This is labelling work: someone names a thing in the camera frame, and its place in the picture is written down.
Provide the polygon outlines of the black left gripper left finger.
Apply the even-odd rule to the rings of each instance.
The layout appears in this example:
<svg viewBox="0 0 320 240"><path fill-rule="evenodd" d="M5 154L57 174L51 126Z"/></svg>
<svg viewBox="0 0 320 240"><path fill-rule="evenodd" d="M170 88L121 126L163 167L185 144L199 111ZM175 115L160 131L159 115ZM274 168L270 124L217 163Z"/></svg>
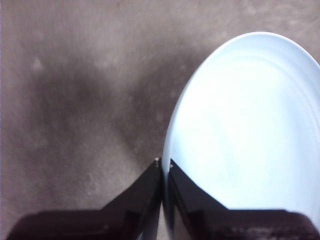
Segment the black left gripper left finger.
<svg viewBox="0 0 320 240"><path fill-rule="evenodd" d="M162 201L161 159L101 209L52 210L25 215L9 240L154 240Z"/></svg>

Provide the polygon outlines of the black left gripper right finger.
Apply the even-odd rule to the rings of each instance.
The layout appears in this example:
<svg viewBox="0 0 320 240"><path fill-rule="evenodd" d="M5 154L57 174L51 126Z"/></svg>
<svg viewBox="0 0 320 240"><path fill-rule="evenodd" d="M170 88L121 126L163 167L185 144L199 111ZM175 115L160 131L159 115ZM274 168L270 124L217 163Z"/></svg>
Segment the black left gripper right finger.
<svg viewBox="0 0 320 240"><path fill-rule="evenodd" d="M312 221L282 209L226 208L173 161L168 172L172 230L177 224L191 240L318 240Z"/></svg>

